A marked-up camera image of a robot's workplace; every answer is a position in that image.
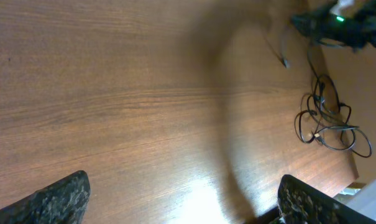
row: wooden surface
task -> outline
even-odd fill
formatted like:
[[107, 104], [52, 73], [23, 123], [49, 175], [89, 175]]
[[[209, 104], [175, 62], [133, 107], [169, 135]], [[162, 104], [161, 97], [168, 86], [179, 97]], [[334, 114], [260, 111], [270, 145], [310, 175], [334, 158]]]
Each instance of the wooden surface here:
[[85, 223], [252, 220], [283, 174], [348, 186], [350, 154], [295, 135], [306, 44], [288, 35], [287, 70], [264, 41], [286, 4], [0, 0], [0, 208], [76, 170]]

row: wood grain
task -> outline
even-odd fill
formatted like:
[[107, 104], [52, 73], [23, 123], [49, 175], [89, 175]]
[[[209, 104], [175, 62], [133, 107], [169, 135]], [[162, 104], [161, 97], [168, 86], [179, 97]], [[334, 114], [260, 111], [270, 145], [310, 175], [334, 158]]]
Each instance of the wood grain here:
[[[273, 1], [0, 1], [0, 208], [76, 170], [85, 223], [243, 222], [283, 174], [328, 195], [352, 155], [302, 144], [305, 42]], [[324, 69], [321, 57], [320, 69]]]

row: coiled black wire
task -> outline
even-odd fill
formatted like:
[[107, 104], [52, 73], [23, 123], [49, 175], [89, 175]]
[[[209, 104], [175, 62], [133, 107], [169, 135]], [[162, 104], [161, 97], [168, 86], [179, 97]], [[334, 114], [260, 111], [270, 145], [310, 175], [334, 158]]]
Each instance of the coiled black wire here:
[[[316, 83], [315, 83], [315, 86], [313, 88], [312, 93], [307, 94], [308, 95], [308, 97], [306, 99], [307, 109], [301, 111], [295, 117], [295, 131], [297, 133], [297, 136], [301, 140], [301, 142], [306, 143], [306, 144], [310, 144], [310, 143], [312, 143], [313, 141], [316, 140], [317, 142], [326, 146], [329, 149], [332, 149], [332, 150], [335, 150], [335, 151], [351, 150], [353, 153], [357, 154], [360, 157], [369, 158], [372, 155], [372, 145], [371, 145], [368, 137], [363, 133], [363, 131], [361, 131], [359, 129], [358, 126], [351, 126], [351, 125], [348, 124], [349, 118], [351, 117], [352, 108], [350, 106], [346, 105], [345, 103], [340, 103], [339, 98], [338, 98], [338, 92], [337, 92], [336, 87], [334, 86], [334, 83], [332, 82], [331, 78], [328, 75], [320, 75], [319, 76], [316, 73], [316, 70], [314, 69], [314, 66], [313, 66], [312, 61], [311, 61], [311, 52], [310, 52], [311, 47], [313, 45], [314, 44], [310, 44], [310, 47], [308, 47], [307, 59], [308, 59], [309, 65], [311, 67], [311, 70], [313, 72], [313, 75], [315, 76]], [[332, 87], [332, 89], [334, 91], [336, 101], [337, 101], [337, 109], [338, 109], [337, 112], [330, 110], [325, 105], [326, 100], [324, 99], [323, 93], [324, 93], [324, 89], [326, 87], [326, 83], [322, 82], [321, 81], [322, 79], [326, 79], [329, 82], [329, 85]], [[311, 100], [313, 100], [314, 108], [310, 108], [310, 101]], [[340, 114], [341, 108], [348, 108], [348, 110], [349, 110], [348, 116], [347, 116], [345, 121], [336, 117], [336, 115]], [[301, 126], [303, 115], [306, 114], [306, 113], [308, 113], [310, 115], [310, 117], [317, 124], [317, 127], [316, 127], [315, 131], [312, 132], [312, 136], [309, 140], [305, 140], [303, 132], [302, 132], [302, 126]], [[296, 120], [297, 119], [298, 119], [298, 131], [297, 131], [297, 127], [296, 127]], [[322, 122], [322, 119], [327, 121], [331, 125], [330, 126], [325, 125]], [[338, 148], [338, 147], [332, 147], [332, 146], [328, 145], [327, 142], [325, 141], [324, 137], [322, 137], [322, 135], [321, 135], [322, 133], [324, 133], [327, 130], [341, 131], [340, 141], [342, 142], [342, 145], [344, 147]], [[352, 133], [352, 139], [351, 139], [350, 142], [344, 142], [343, 134], [345, 132], [351, 132]], [[362, 154], [358, 153], [357, 151], [355, 151], [353, 149], [355, 144], [356, 144], [356, 141], [357, 141], [356, 133], [360, 133], [366, 139], [367, 144], [369, 145], [369, 154], [362, 155]]]

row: green led indicator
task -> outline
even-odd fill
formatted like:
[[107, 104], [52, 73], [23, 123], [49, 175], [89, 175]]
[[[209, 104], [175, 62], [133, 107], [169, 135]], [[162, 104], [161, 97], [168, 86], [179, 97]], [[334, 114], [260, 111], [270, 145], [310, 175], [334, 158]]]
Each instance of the green led indicator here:
[[345, 21], [345, 19], [342, 18], [341, 16], [337, 16], [337, 20], [340, 21], [340, 22], [344, 22]]

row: brown wooden tabletop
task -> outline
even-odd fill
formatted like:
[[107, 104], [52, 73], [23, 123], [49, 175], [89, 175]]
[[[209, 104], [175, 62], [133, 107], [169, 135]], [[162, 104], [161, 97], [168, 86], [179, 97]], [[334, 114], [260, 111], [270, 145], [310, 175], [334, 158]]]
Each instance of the brown wooden tabletop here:
[[[328, 195], [349, 153], [300, 142], [310, 91], [297, 1], [0, 0], [0, 208], [77, 170], [85, 223], [227, 223], [276, 206], [283, 174]], [[321, 57], [317, 60], [324, 69]]]

